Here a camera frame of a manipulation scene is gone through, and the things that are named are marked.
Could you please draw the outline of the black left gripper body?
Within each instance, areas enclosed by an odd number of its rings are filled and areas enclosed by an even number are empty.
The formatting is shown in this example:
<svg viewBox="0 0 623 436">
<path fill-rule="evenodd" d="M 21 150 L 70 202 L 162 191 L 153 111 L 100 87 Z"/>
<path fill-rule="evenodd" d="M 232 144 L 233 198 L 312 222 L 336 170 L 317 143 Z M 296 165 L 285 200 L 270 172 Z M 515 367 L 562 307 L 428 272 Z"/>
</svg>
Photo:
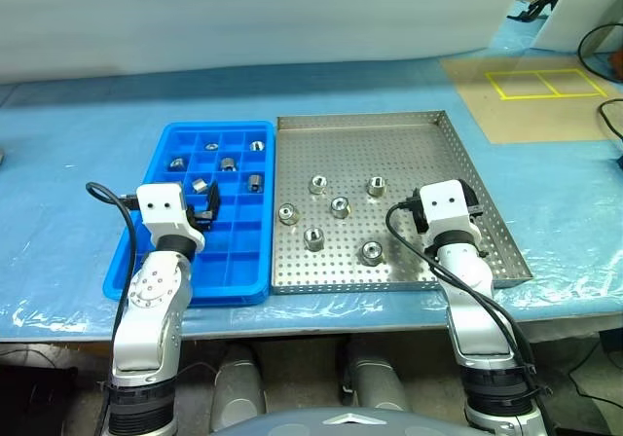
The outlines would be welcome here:
<svg viewBox="0 0 623 436">
<path fill-rule="evenodd" d="M 196 210 L 193 205 L 186 209 L 189 224 L 199 232 L 209 232 L 217 219 L 217 206 L 210 204 L 206 210 Z"/>
</svg>

